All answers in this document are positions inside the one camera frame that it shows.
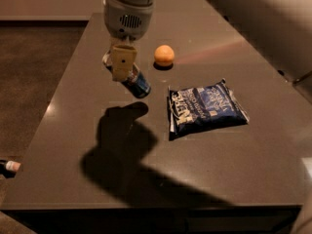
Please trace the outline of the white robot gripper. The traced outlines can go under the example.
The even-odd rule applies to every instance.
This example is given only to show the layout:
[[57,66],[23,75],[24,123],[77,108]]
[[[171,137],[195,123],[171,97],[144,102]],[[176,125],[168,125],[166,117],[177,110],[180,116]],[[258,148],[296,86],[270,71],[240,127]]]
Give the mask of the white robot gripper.
[[[103,0],[104,22],[113,38],[131,41],[140,39],[148,29],[154,0]],[[116,45],[111,51],[112,77],[124,82],[130,76],[137,57],[137,49]]]

